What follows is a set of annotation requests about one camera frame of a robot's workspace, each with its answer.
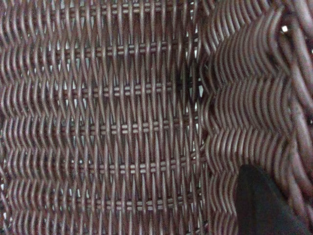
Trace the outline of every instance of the black fabric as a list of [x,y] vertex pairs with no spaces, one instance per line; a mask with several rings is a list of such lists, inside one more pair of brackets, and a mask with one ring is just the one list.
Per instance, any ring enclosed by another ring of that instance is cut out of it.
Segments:
[[240,235],[311,234],[260,168],[240,168],[235,206]]

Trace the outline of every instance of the dark brown rattan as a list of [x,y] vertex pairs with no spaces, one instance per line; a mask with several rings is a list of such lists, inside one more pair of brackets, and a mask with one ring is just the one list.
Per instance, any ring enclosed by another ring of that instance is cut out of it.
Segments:
[[312,45],[311,0],[1,2],[0,228],[236,234],[254,164],[312,229]]

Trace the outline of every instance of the wicker weave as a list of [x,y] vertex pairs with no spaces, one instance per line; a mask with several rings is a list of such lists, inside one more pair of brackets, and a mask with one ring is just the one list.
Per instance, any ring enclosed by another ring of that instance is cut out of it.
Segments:
[[311,0],[0,3],[0,227],[236,234],[249,163],[312,228],[312,42]]

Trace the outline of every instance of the black cloth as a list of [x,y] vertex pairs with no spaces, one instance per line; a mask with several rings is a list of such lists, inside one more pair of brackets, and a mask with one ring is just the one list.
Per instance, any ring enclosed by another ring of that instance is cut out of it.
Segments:
[[240,235],[310,235],[260,168],[240,168],[235,199]]

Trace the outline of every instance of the wicker basket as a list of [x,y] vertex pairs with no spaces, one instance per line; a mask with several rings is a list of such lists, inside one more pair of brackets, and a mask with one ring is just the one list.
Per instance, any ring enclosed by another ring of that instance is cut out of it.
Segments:
[[239,167],[313,226],[312,0],[0,3],[5,234],[236,234]]

